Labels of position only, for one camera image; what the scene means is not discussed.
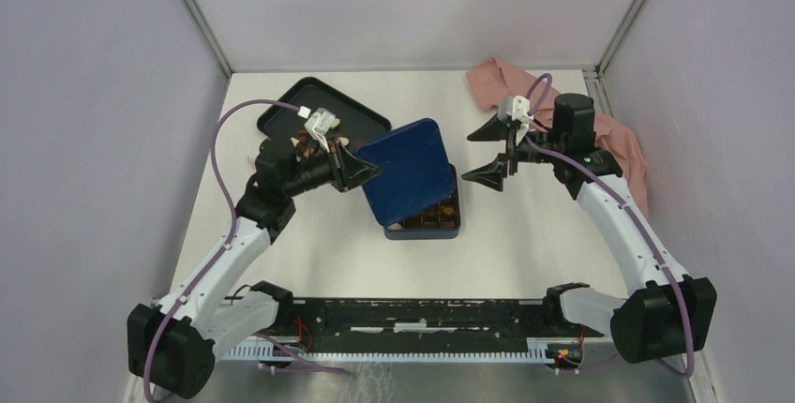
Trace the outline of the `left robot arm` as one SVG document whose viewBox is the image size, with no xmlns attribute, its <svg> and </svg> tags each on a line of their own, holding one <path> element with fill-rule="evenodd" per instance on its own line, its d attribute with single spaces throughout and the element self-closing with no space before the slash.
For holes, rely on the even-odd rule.
<svg viewBox="0 0 795 403">
<path fill-rule="evenodd" d="M 232 223 L 214 248 L 174 291 L 127 317 L 129 371 L 182 398 L 208 382 L 216 363 L 262 330 L 287 333 L 294 323 L 293 295 L 260 282 L 240 302 L 223 301 L 248 267 L 281 235 L 295 214 L 294 197 L 330 185 L 339 192 L 360 187 L 380 174 L 378 166 L 355 157 L 339 139 L 308 158 L 260 152 L 255 172 L 232 209 Z"/>
</svg>

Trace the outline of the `blue chocolate box with insert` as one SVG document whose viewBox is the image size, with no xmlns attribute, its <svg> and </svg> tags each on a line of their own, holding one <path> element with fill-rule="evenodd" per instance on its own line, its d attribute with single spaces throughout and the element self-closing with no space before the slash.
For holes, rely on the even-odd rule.
<svg viewBox="0 0 795 403">
<path fill-rule="evenodd" d="M 458 195 L 456 167 L 449 164 L 453 190 L 444 199 L 391 224 L 383 225 L 384 236 L 391 241 L 449 240 L 458 236 L 462 210 Z"/>
</svg>

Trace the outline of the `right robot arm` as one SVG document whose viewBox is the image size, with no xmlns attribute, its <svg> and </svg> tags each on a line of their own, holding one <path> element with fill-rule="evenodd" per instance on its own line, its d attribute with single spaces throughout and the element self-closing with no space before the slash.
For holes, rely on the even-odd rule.
<svg viewBox="0 0 795 403">
<path fill-rule="evenodd" d="M 613 340 L 629 364 L 667 365 L 680 356 L 678 375 L 691 376 L 711 325 L 717 293 L 707 277 L 694 278 L 663 245 L 631 195 L 615 157 L 596 144 L 593 100 L 560 94 L 548 131 L 533 129 L 535 109 L 520 96 L 506 97 L 497 112 L 468 135 L 470 142 L 504 142 L 493 161 L 465 172 L 463 180 L 497 191 L 521 163 L 549 163 L 555 178 L 590 217 L 612 253 L 626 287 L 624 299 L 583 283 L 548 289 L 541 311 L 555 336 L 577 325 Z"/>
</svg>

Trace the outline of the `blue box lid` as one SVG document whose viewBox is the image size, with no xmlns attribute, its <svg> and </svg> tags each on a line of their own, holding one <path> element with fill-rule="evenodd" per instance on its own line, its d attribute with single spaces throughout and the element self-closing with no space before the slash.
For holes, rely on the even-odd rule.
<svg viewBox="0 0 795 403">
<path fill-rule="evenodd" d="M 381 226 L 414 216 L 456 190 L 443 136 L 433 119 L 394 129 L 358 147 L 354 156 L 380 169 L 363 190 Z"/>
</svg>

